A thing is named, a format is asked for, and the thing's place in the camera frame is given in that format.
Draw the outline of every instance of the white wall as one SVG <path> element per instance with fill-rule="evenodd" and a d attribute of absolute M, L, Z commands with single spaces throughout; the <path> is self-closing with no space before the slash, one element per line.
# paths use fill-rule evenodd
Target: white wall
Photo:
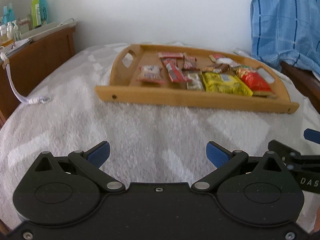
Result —
<path fill-rule="evenodd" d="M 30 0 L 13 3 L 18 17 Z M 48 0 L 54 21 L 74 18 L 77 51 L 114 42 L 182 41 L 201 47 L 251 51 L 251 0 Z"/>

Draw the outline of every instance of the wooden tray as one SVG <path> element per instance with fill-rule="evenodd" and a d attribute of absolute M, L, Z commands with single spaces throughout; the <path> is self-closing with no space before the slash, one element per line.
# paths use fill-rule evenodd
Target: wooden tray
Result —
<path fill-rule="evenodd" d="M 161 75 L 165 80 L 164 84 L 137 82 L 136 78 L 139 75 L 140 66 L 162 66 L 161 60 L 157 57 L 158 52 L 185 52 L 189 56 L 197 58 L 198 67 L 211 65 L 212 61 L 209 59 L 209 55 L 214 53 L 223 54 L 242 65 L 256 69 L 262 67 L 275 79 L 269 85 L 277 95 L 277 99 L 186 90 L 186 84 L 171 83 L 166 68 L 161 71 Z M 133 57 L 129 67 L 123 64 L 123 59 L 127 53 Z M 178 60 L 178 64 L 179 67 L 182 67 L 183 60 Z M 111 71 L 110 85 L 96 86 L 95 91 L 101 100 L 110 102 L 193 106 L 288 114 L 296 112 L 299 108 L 298 103 L 290 101 L 288 91 L 280 78 L 263 63 L 233 54 L 188 47 L 132 44 L 117 56 Z"/>

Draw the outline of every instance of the white bedspread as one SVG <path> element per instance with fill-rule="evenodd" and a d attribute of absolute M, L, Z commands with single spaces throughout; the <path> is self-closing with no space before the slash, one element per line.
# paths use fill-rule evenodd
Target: white bedspread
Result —
<path fill-rule="evenodd" d="M 20 223 L 12 194 L 45 150 L 66 156 L 107 140 L 111 155 L 102 170 L 126 186 L 135 181 L 194 183 L 215 169 L 205 155 L 209 140 L 252 156 L 262 156 L 273 139 L 303 154 L 320 154 L 320 146 L 302 136 L 306 128 L 320 130 L 320 117 L 281 74 L 292 101 L 300 103 L 295 114 L 100 101 L 94 87 L 108 84 L 113 61 L 125 46 L 95 46 L 74 56 L 33 92 L 53 100 L 20 105 L 0 130 L 0 218 L 9 227 Z M 307 231 L 313 228 L 319 203 L 319 196 L 305 192 L 298 223 Z"/>

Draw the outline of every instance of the candy bar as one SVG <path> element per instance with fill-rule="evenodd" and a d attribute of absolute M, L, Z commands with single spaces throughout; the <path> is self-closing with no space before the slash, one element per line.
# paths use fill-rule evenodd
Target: candy bar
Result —
<path fill-rule="evenodd" d="M 148 82 L 148 83 L 159 83 L 163 84 L 164 80 L 160 75 L 162 67 L 158 66 L 142 66 L 140 67 L 141 73 L 137 77 L 137 81 Z"/>
<path fill-rule="evenodd" d="M 178 63 L 175 58 L 162 59 L 161 61 L 168 70 L 171 82 L 184 83 L 191 81 L 191 79 L 187 78 L 178 68 Z"/>
<path fill-rule="evenodd" d="M 225 57 L 221 54 L 213 54 L 210 55 L 209 58 L 212 60 L 212 62 L 217 64 L 228 64 L 231 68 L 239 67 L 240 64 L 233 61 L 231 58 Z"/>
<path fill-rule="evenodd" d="M 183 59 L 183 53 L 174 53 L 174 52 L 159 52 L 158 58 L 175 58 L 175 59 Z"/>
<path fill-rule="evenodd" d="M 183 70 L 197 70 L 196 61 L 197 59 L 195 57 L 185 57 Z"/>
<path fill-rule="evenodd" d="M 201 71 L 188 71 L 184 72 L 185 76 L 192 81 L 187 83 L 187 89 L 188 90 L 198 90 L 198 91 L 204 91 L 203 85 L 202 85 L 202 73 Z"/>
<path fill-rule="evenodd" d="M 229 65 L 228 64 L 213 64 L 207 67 L 204 67 L 201 69 L 202 71 L 205 72 L 213 72 L 213 73 L 224 73 L 229 70 Z"/>

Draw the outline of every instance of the white cord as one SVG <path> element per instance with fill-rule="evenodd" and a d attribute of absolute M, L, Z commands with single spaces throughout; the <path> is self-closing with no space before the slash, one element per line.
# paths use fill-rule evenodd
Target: white cord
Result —
<path fill-rule="evenodd" d="M 0 52 L 0 58 L 2 59 L 2 61 L 5 64 L 5 62 L 8 60 L 8 58 L 7 58 L 6 54 L 3 52 L 3 50 L 4 50 L 4 47 L 0 46 L 0 51 L 1 51 Z M 7 75 L 8 75 L 8 79 L 9 79 L 9 83 L 10 83 L 11 89 L 12 89 L 14 95 L 17 97 L 17 99 L 21 103 L 23 103 L 25 105 L 34 105 L 34 104 L 39 104 L 39 103 L 45 104 L 45 103 L 48 103 L 51 100 L 50 97 L 37 97 L 37 98 L 29 99 L 27 97 L 24 97 L 24 96 L 20 95 L 18 93 L 18 91 L 16 90 L 16 88 L 14 87 L 14 85 L 13 85 L 9 62 L 6 64 L 5 68 L 7 70 Z"/>

